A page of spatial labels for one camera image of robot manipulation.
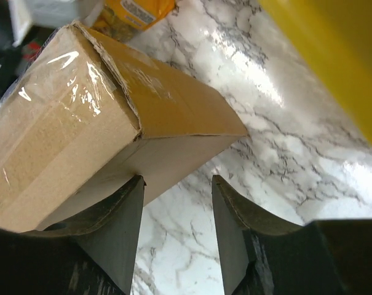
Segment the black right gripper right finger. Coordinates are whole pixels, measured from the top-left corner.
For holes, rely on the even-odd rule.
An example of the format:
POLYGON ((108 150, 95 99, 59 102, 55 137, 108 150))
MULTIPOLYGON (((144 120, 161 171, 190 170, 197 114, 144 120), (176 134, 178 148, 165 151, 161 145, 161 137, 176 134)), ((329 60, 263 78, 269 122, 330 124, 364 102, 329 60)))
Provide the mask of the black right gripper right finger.
POLYGON ((226 294, 372 294, 372 219, 286 221, 212 178, 226 294))

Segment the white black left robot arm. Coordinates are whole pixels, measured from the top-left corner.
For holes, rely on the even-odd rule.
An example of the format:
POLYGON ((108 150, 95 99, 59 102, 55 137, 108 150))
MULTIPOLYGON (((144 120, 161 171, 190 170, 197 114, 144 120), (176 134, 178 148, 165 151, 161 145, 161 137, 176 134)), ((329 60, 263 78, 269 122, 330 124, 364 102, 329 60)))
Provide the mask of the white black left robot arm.
POLYGON ((49 36, 74 20, 87 23, 102 1, 0 1, 0 103, 49 36))

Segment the brown cardboard express box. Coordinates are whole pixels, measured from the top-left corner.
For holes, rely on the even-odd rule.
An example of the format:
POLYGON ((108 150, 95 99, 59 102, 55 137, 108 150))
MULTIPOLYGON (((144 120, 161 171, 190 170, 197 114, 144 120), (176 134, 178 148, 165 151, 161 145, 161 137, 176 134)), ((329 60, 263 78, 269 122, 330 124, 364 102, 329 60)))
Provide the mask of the brown cardboard express box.
POLYGON ((247 133, 214 88, 66 25, 0 108, 0 228, 42 230, 134 175, 151 202, 247 133))

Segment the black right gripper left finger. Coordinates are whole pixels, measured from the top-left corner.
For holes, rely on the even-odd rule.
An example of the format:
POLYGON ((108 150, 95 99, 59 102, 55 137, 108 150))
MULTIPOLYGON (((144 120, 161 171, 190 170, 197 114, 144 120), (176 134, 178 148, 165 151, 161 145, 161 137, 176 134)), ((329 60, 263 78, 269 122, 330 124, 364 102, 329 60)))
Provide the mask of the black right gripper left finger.
POLYGON ((0 294, 129 294, 145 182, 45 230, 0 229, 0 294))

